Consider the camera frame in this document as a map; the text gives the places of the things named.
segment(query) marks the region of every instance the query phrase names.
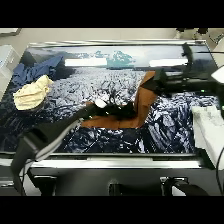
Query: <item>dark blue fabric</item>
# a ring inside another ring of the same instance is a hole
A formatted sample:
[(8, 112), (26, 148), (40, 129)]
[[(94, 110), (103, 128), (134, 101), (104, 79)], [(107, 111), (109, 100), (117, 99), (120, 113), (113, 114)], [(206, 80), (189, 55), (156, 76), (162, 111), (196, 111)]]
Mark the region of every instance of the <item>dark blue fabric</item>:
[(52, 78), (56, 72), (55, 67), (62, 60), (63, 56), (50, 58), (42, 63), (35, 63), (33, 67), (25, 68), (24, 64), (20, 63), (14, 69), (12, 77), (13, 84), (23, 86), (27, 83), (36, 81), (42, 75), (47, 75)]

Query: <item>white cloth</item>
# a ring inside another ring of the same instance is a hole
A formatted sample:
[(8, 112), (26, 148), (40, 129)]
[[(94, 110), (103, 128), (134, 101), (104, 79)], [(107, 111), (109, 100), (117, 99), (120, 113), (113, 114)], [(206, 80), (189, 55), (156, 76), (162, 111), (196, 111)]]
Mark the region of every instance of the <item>white cloth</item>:
[[(206, 150), (216, 167), (219, 154), (224, 147), (224, 120), (216, 106), (192, 107), (195, 147)], [(224, 169), (224, 153), (219, 169)]]

